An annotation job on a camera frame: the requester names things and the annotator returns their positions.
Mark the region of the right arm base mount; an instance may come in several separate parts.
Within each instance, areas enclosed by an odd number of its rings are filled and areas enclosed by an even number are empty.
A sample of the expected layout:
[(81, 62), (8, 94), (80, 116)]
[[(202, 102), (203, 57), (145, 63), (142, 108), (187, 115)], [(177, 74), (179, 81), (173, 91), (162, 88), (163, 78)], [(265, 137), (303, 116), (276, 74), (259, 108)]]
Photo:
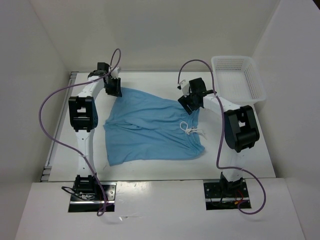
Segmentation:
[(245, 181), (236, 190), (223, 192), (218, 179), (203, 182), (205, 206), (207, 211), (251, 209), (249, 192)]

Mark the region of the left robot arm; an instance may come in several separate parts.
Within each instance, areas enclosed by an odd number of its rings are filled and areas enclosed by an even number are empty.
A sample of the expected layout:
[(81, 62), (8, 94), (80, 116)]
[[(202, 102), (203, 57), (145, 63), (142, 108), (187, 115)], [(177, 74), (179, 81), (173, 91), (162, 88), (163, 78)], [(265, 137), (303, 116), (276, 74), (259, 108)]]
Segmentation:
[(97, 69), (90, 72), (82, 91), (68, 99), (70, 125), (75, 131), (78, 154), (77, 176), (74, 192), (83, 194), (87, 199), (103, 198), (105, 190), (99, 186), (94, 166), (93, 140), (99, 118), (95, 99), (101, 90), (107, 95), (121, 97), (121, 68), (112, 68), (105, 62), (99, 62)]

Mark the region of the light blue shorts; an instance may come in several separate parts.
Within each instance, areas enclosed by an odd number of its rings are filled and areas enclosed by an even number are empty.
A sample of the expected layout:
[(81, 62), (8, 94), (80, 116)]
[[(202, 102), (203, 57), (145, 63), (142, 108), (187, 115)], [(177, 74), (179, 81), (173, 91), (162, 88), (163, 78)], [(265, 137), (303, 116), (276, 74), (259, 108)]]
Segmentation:
[(103, 126), (110, 166), (136, 160), (193, 160), (203, 154), (198, 110), (188, 114), (177, 101), (132, 88), (121, 91)]

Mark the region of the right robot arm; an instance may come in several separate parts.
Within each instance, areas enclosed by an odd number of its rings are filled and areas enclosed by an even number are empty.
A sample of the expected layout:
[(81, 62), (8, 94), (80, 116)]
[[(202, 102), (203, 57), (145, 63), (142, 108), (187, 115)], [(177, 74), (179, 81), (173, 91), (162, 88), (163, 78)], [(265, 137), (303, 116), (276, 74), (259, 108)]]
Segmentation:
[[(253, 148), (260, 139), (254, 110), (249, 105), (240, 106), (218, 96), (214, 90), (208, 90), (201, 77), (182, 80), (177, 88), (182, 91), (178, 102), (189, 115), (203, 108), (222, 118), (216, 167), (221, 170), (219, 191), (223, 196), (230, 197), (242, 186), (244, 152)], [(234, 152), (227, 166), (220, 166), (223, 143)]]

